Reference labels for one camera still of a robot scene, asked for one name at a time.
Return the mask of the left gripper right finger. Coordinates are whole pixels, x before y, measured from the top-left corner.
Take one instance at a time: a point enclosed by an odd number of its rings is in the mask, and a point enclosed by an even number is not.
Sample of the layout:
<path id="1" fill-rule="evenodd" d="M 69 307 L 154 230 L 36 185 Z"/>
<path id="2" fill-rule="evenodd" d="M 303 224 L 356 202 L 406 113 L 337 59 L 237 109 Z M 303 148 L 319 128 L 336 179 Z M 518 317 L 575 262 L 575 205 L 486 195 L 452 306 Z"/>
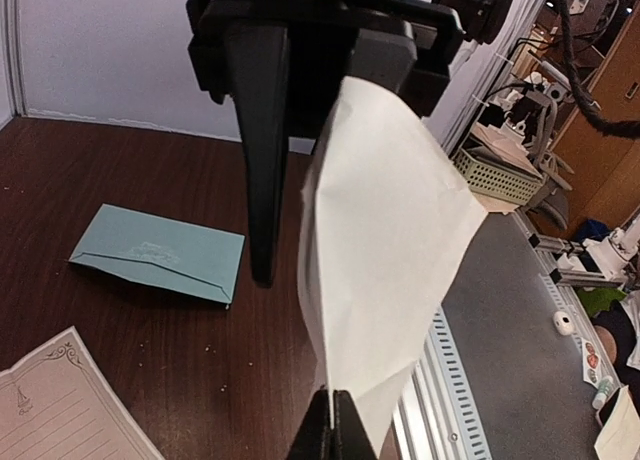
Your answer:
<path id="1" fill-rule="evenodd" d="M 347 391 L 336 390 L 333 401 L 332 458 L 377 460 L 351 395 Z"/>

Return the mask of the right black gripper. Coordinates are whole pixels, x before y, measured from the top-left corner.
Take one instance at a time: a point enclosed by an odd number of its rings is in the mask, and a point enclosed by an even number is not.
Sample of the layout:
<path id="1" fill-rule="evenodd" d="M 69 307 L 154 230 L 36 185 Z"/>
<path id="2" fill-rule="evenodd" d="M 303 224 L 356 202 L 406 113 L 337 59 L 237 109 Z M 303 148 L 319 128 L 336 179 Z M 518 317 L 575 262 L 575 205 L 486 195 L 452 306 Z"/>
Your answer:
<path id="1" fill-rule="evenodd" d="M 318 135 L 347 76 L 430 115 L 463 40 L 457 13 L 420 0 L 188 0 L 201 90 L 235 104 L 253 280 L 273 283 L 288 142 Z"/>

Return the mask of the light blue envelope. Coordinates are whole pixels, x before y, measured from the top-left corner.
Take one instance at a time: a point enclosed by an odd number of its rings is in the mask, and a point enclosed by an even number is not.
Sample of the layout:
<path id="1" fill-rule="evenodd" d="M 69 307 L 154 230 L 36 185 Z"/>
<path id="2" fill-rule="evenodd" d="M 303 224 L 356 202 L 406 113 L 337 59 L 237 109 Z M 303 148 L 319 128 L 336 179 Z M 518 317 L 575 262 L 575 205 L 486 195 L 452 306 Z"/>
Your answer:
<path id="1" fill-rule="evenodd" d="M 228 307 L 244 243 L 241 234 L 103 204 L 69 262 Z"/>

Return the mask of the white letter paper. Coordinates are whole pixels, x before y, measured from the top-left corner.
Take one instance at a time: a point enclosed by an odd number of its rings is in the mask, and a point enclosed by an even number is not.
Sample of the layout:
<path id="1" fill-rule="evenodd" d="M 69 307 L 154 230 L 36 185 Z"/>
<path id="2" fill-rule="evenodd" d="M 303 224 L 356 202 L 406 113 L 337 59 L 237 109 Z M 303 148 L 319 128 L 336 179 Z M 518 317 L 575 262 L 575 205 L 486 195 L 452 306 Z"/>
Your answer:
<path id="1" fill-rule="evenodd" d="M 316 381 L 347 391 L 374 450 L 485 208 L 413 111 L 345 78 L 302 190 L 297 288 Z"/>

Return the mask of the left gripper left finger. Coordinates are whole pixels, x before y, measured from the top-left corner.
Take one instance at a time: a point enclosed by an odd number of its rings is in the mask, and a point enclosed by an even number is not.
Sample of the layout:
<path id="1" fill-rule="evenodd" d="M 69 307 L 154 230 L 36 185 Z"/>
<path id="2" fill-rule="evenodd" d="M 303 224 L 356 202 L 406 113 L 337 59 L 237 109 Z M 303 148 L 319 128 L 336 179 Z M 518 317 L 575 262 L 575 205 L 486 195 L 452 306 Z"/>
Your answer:
<path id="1" fill-rule="evenodd" d="M 321 388 L 311 398 L 286 460 L 329 460 L 331 448 L 329 394 Z"/>

